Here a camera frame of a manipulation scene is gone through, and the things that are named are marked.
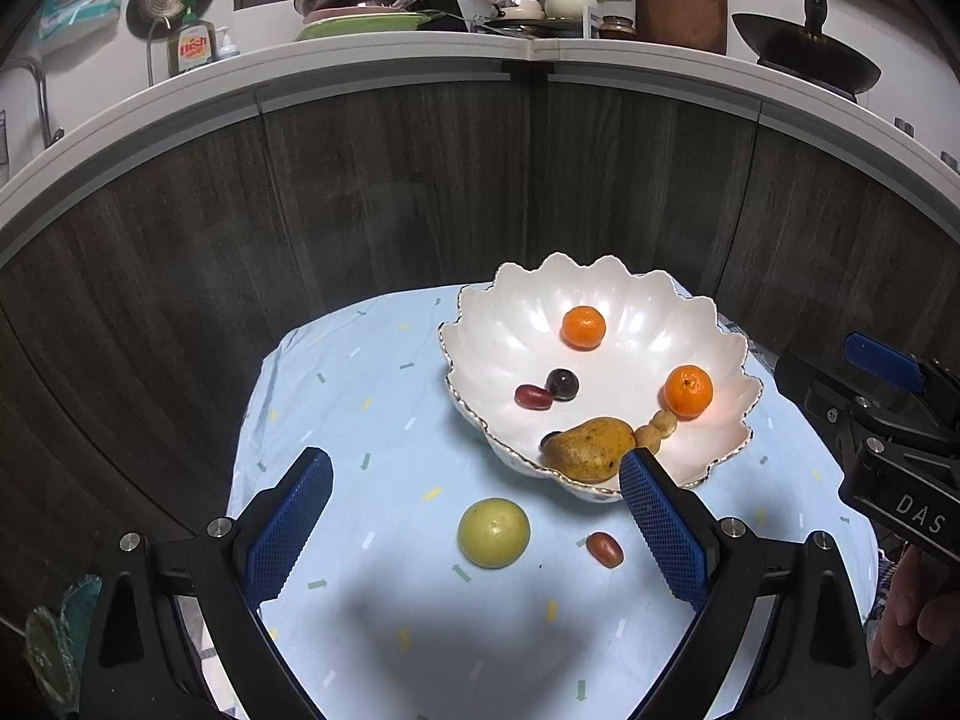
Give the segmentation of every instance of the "faucet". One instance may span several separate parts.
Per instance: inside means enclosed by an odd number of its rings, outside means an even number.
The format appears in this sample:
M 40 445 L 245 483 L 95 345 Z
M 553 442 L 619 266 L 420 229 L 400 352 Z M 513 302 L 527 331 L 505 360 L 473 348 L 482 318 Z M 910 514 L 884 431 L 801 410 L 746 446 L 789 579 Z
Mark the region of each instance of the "faucet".
M 50 146 L 53 146 L 56 141 L 59 141 L 59 139 L 64 136 L 64 129 L 61 127 L 53 134 L 50 133 L 50 108 L 47 105 L 47 76 L 40 66 L 40 62 L 37 62 L 32 56 L 21 56 L 18 59 L 12 59 L 4 65 L 3 68 L 0 68 L 0 73 L 13 70 L 14 68 L 28 70 L 30 71 L 30 75 L 34 77 L 34 82 L 37 84 L 37 113 L 40 114 L 40 135 L 43 138 L 43 147 L 50 148 Z

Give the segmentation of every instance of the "pink plate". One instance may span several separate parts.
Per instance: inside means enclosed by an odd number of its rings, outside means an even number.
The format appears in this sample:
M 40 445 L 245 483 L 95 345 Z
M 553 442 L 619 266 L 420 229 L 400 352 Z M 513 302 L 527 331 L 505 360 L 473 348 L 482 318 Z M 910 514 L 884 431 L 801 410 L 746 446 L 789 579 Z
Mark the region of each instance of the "pink plate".
M 363 16 L 371 13 L 406 13 L 401 7 L 390 5 L 356 5 L 353 7 L 328 7 L 315 10 L 304 19 L 304 23 L 320 22 L 323 19 L 334 19 L 338 16 Z

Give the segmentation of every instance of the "wok lid handle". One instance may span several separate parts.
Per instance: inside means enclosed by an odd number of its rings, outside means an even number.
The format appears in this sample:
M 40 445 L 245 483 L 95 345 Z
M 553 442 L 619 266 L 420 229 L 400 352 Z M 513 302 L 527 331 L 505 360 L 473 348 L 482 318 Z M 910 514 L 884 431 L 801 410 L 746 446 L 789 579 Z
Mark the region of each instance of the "wok lid handle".
M 827 20 L 827 0 L 803 0 L 803 13 L 806 15 L 806 31 L 814 37 L 822 37 Z

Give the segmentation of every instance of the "soap dispenser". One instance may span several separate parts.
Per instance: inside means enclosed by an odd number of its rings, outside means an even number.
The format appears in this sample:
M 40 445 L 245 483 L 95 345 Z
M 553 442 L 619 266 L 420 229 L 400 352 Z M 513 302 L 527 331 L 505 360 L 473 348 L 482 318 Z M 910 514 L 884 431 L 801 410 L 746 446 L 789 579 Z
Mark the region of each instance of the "soap dispenser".
M 217 61 L 217 36 L 213 24 L 197 18 L 194 0 L 181 0 L 186 8 L 181 25 L 167 38 L 170 77 Z
M 228 26 L 221 26 L 216 31 L 220 35 L 220 47 L 217 49 L 217 61 L 221 59 L 229 59 L 232 56 L 239 56 L 240 49 L 233 42 L 233 38 L 230 37 L 230 28 Z

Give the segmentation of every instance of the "red date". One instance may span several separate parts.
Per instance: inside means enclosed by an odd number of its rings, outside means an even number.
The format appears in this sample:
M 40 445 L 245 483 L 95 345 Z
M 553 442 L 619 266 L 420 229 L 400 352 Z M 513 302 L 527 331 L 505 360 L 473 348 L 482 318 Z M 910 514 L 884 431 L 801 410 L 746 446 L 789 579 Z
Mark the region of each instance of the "red date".
M 609 533 L 591 533 L 587 537 L 587 549 L 608 568 L 616 568 L 623 562 L 623 549 Z
M 535 384 L 521 384 L 514 392 L 514 400 L 518 406 L 534 412 L 545 412 L 553 405 L 553 395 L 548 389 Z

